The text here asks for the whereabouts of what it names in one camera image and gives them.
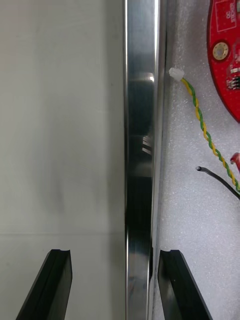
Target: white surface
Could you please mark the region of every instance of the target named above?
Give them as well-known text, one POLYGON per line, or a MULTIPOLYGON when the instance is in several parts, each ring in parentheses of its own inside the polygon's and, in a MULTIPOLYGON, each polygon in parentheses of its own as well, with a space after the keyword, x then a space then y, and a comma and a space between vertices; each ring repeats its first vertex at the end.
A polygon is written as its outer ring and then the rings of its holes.
MULTIPOLYGON (((173 66, 194 86, 211 137, 230 162, 240 150, 240 126, 214 86, 207 58, 208 0, 179 0, 173 66)), ((222 184, 196 166, 207 167, 229 184, 226 170, 203 137, 185 86, 170 83, 165 168, 159 204, 160 249, 179 249, 214 320, 240 319, 240 202, 222 184)), ((237 167, 231 165, 238 181, 237 167)), ((153 319, 163 310, 155 282, 153 319)))
POLYGON ((0 2, 0 318, 70 249, 66 319, 124 318, 122 1, 0 2))

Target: electronic component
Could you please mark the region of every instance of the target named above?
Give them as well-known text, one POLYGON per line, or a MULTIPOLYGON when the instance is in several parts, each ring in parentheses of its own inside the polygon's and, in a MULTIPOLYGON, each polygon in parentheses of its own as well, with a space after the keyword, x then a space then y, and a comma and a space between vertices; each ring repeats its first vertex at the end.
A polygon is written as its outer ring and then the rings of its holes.
POLYGON ((211 0, 207 52, 217 92, 240 123, 240 0, 211 0))

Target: white foam surface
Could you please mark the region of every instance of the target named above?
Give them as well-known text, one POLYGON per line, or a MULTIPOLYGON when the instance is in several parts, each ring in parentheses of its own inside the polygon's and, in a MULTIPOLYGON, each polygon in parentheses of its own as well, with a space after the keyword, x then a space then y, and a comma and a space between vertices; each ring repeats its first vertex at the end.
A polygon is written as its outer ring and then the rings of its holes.
MULTIPOLYGON (((240 150, 240 126, 224 107, 210 73, 206 44, 209 4, 208 0, 177 2, 172 66, 184 70, 194 86, 207 130, 229 161, 240 150)), ((195 170, 196 166, 207 167, 231 184, 203 137, 184 85, 172 80, 168 90, 158 255, 160 249, 181 250, 213 319, 238 320, 240 202, 218 181, 195 170)), ((237 168, 231 169, 239 180, 237 168)), ((153 319, 164 319, 157 281, 153 319)))

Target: metal frame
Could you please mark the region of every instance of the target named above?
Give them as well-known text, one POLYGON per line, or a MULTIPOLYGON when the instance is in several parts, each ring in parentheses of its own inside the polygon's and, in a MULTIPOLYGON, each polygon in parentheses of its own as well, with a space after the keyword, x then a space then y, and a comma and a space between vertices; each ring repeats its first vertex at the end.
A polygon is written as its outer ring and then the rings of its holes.
POLYGON ((124 2, 126 320, 152 317, 166 17, 167 0, 124 2))

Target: white wall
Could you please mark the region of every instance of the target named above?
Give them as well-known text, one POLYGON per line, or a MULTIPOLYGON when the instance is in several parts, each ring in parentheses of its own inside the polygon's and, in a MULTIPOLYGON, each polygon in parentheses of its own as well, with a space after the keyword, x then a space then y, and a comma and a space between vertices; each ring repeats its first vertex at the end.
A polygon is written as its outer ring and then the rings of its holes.
POLYGON ((70 249, 66 319, 124 318, 122 0, 0 2, 0 319, 70 249))

